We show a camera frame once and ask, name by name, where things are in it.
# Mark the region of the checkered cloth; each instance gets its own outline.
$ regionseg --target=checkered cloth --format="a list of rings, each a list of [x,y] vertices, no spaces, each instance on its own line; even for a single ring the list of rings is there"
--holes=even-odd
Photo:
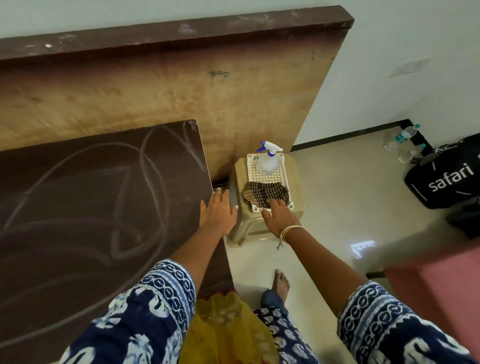
[[[282,186],[280,182],[248,182],[243,188],[243,196],[248,202],[257,207],[270,208],[270,204],[267,202],[268,198],[283,200],[286,205],[290,203],[288,200],[288,188]]]

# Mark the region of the bare foot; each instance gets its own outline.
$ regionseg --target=bare foot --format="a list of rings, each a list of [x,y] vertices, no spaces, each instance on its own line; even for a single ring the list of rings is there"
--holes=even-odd
[[[290,290],[290,283],[287,277],[280,269],[275,270],[275,277],[273,278],[272,290],[277,292],[283,303],[287,300],[288,291]]]

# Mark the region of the trigger sprayer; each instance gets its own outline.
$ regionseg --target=trigger sprayer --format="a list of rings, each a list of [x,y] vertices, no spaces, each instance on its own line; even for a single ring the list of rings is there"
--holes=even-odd
[[[280,158],[276,155],[277,152],[283,151],[279,146],[262,140],[262,147],[257,149],[257,152],[268,150],[267,153],[262,153],[257,162],[257,170],[261,174],[271,174],[276,171],[281,163]]]

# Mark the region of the blue patterned sleeve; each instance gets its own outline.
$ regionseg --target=blue patterned sleeve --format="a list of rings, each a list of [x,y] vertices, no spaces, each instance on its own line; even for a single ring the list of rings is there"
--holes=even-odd
[[[195,312],[195,285],[166,259],[119,294],[67,348],[60,364],[176,363]]]
[[[371,281],[349,298],[337,334],[359,364],[477,363],[454,338]]]

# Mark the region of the beige plastic stool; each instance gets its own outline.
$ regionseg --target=beige plastic stool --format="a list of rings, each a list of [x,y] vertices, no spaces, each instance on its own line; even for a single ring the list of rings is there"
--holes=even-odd
[[[285,154],[285,171],[287,172],[288,189],[294,205],[292,212],[300,219],[305,208],[305,197],[300,185],[297,164],[289,154]],[[232,247],[242,246],[246,242],[275,238],[265,225],[262,214],[253,212],[251,205],[243,197],[243,188],[247,182],[247,159],[240,158],[235,163],[228,180],[228,189],[230,193],[235,191],[239,206],[237,224],[227,236],[227,242]]]

